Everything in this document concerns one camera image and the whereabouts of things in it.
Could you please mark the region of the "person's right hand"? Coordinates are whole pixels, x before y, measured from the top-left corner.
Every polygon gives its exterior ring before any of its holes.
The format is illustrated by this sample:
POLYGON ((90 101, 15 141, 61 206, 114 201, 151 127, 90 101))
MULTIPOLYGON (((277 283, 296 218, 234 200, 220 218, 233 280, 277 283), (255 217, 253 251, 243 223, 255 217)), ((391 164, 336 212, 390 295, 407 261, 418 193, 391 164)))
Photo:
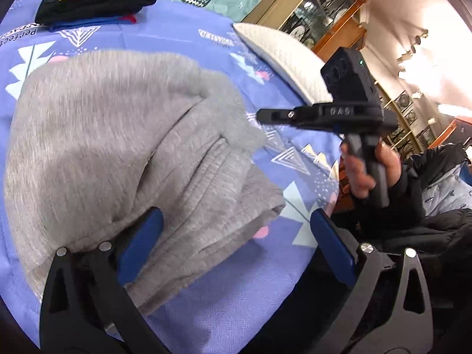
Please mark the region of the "person's right hand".
MULTIPOLYGON (((368 197, 369 192, 377 185, 376 180, 367 173, 365 163, 350 153, 346 142, 341 144, 342 159, 346 167, 346 175, 350 181, 350 191, 359 199, 368 197)), ((376 157, 386 170, 388 187, 394 186, 401 177, 401 160, 399 155, 384 142, 379 142, 376 157)))

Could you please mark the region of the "black jacket sleeve right forearm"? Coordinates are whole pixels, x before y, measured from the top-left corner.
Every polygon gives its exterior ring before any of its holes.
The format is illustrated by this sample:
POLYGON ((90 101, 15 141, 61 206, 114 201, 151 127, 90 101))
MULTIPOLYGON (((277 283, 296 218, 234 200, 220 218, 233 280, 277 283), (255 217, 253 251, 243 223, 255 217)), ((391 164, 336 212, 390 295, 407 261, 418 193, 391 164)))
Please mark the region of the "black jacket sleeve right forearm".
POLYGON ((388 187, 387 207, 350 195, 354 207, 331 218, 358 240, 392 253, 414 248, 448 258, 471 257, 471 160, 461 144, 401 160, 401 177, 388 187))

